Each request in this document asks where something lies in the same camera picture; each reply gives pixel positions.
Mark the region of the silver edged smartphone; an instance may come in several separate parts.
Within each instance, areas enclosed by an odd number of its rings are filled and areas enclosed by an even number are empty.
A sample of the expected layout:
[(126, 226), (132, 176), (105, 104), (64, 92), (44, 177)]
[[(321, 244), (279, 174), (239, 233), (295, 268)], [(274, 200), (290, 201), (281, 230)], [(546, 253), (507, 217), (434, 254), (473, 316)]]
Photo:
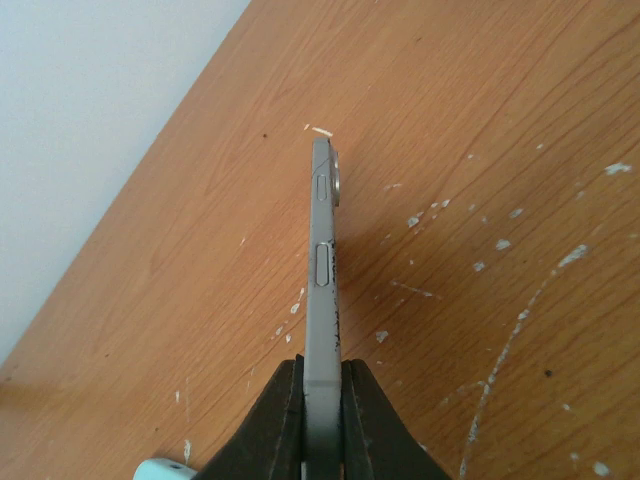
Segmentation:
[(334, 228), (339, 201), (338, 155), (329, 139), (316, 138), (311, 162), (303, 479), (341, 476), (341, 341)]

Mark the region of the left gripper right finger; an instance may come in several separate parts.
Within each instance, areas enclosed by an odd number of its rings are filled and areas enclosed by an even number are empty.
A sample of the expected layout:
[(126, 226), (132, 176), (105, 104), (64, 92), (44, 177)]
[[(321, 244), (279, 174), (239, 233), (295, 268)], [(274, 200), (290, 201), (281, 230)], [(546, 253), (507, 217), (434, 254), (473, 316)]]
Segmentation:
[(342, 363), (342, 443), (346, 479), (446, 479), (409, 433), (367, 364)]

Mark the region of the light blue phone case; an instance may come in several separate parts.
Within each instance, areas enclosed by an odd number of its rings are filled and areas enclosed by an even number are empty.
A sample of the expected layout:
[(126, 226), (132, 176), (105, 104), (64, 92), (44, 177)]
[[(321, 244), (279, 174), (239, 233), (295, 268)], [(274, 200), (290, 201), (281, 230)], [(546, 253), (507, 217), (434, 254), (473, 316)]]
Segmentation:
[(166, 458), (151, 458), (139, 464), (133, 480), (191, 480), (197, 471)]

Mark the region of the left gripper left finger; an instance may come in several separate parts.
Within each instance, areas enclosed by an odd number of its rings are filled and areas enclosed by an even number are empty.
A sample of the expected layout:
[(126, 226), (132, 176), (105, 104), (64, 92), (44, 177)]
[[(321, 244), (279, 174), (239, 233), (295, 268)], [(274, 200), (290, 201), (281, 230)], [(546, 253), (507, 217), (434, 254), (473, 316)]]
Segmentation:
[(304, 358), (280, 363), (246, 418), (195, 475), (200, 480), (301, 477)]

